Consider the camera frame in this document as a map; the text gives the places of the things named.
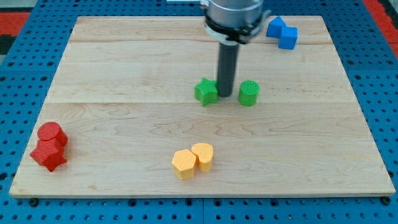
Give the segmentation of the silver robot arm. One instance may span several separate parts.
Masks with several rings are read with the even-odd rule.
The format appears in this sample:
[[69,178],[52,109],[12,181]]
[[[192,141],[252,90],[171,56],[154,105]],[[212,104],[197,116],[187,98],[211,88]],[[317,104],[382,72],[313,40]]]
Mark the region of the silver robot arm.
[[200,6],[206,32],[229,46],[249,43],[271,14],[264,0],[200,0]]

